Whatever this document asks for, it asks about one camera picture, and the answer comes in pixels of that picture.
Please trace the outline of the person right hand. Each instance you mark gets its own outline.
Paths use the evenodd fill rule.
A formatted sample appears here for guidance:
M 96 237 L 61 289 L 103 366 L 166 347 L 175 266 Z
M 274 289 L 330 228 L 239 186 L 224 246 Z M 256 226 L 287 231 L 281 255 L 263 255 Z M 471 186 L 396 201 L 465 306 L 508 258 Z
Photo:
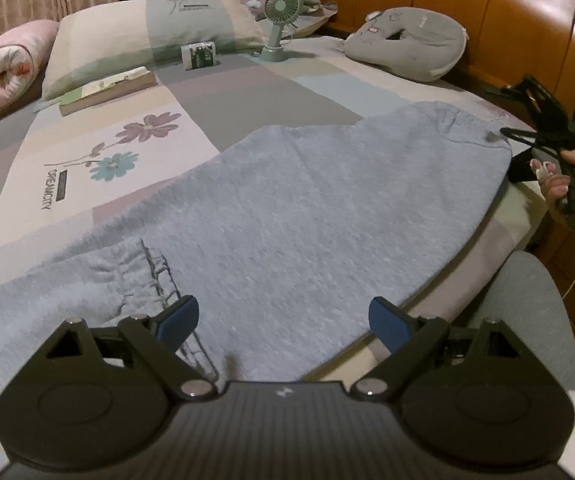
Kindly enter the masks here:
M 575 150 L 560 151 L 560 155 L 575 166 Z M 541 162 L 533 158 L 529 162 L 529 166 L 539 182 L 540 192 L 547 203 L 551 217 L 557 223 L 566 226 L 564 214 L 559 211 L 557 204 L 567 196 L 571 179 L 564 174 L 558 174 L 553 162 Z

